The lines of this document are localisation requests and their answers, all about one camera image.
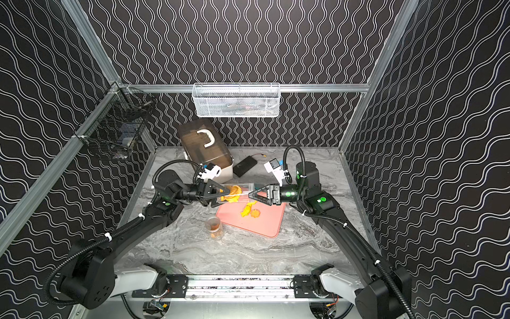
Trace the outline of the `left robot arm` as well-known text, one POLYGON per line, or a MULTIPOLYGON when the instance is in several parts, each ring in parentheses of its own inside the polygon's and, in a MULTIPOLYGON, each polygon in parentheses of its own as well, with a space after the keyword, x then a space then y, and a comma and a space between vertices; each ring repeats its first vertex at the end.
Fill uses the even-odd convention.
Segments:
POLYGON ((94 309, 110 296, 119 295, 122 279, 114 270, 118 259, 175 222, 189 202, 218 206, 219 198, 228 194, 228 188, 214 180, 222 172, 215 163, 191 162, 195 168, 191 183, 184 183, 170 168, 174 164, 167 162, 155 172, 154 197, 137 218, 111 233, 89 241, 79 240, 72 246, 43 285, 43 295, 49 304, 58 307, 80 304, 94 309))

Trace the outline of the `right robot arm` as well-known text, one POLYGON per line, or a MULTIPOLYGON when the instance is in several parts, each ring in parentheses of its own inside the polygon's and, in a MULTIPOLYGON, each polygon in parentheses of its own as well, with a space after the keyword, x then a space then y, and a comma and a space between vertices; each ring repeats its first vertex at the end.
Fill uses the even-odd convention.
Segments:
POLYGON ((362 318, 415 318, 410 305, 412 279, 405 268, 392 266, 356 230, 337 200, 323 190, 315 163, 305 159, 298 146, 288 146, 283 159, 264 164, 277 180, 249 198, 266 206, 290 205, 320 226, 337 244, 355 268, 356 277, 345 274, 332 264, 314 269, 305 281, 296 277, 296 297, 307 292, 318 298, 340 297, 357 309, 362 318))

